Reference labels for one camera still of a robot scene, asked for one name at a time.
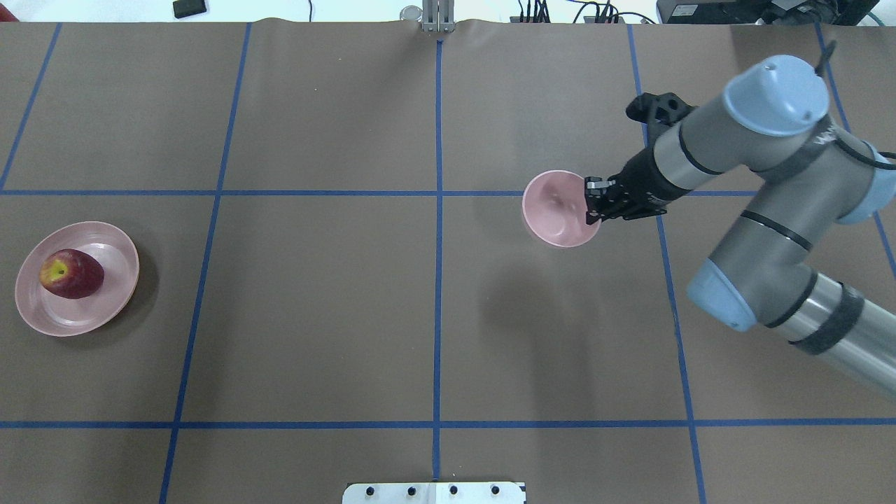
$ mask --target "robotic arm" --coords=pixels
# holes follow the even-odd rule
[[[804,264],[835,222],[870,217],[896,195],[896,165],[827,115],[821,68],[773,56],[694,108],[672,93],[626,110],[650,145],[608,180],[585,179],[586,220],[666,213],[738,165],[765,180],[687,288],[724,324],[775,328],[798,349],[896,398],[896,316]]]

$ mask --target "white bracket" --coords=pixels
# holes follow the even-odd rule
[[[355,483],[342,504],[526,504],[526,484],[513,482]]]
[[[423,31],[454,31],[454,0],[423,0]]]

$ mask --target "red apple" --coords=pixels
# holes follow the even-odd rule
[[[86,298],[103,284],[103,266],[93,257],[64,248],[44,261],[40,267],[40,284],[44,289],[69,300]]]

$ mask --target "pink cup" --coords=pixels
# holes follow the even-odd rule
[[[578,247],[594,237],[600,221],[585,223],[585,179],[564,169],[539,174],[522,193],[522,219],[554,247]]]

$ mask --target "light blue joint cap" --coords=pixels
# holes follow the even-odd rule
[[[732,329],[744,332],[756,325],[756,315],[744,296],[711,260],[706,259],[700,271],[687,286],[687,297],[697,306]]]
[[[892,164],[892,162],[884,158],[873,145],[868,144],[874,151],[874,158],[880,162]],[[896,196],[896,170],[893,169],[874,169],[874,177],[871,179],[871,186],[865,193],[862,203],[859,203],[852,212],[837,219],[838,224],[855,224],[862,222],[874,212],[884,208],[893,197]]]
[[[741,126],[768,136],[803,133],[828,113],[828,88],[796,56],[764,59],[725,86],[722,101]]]

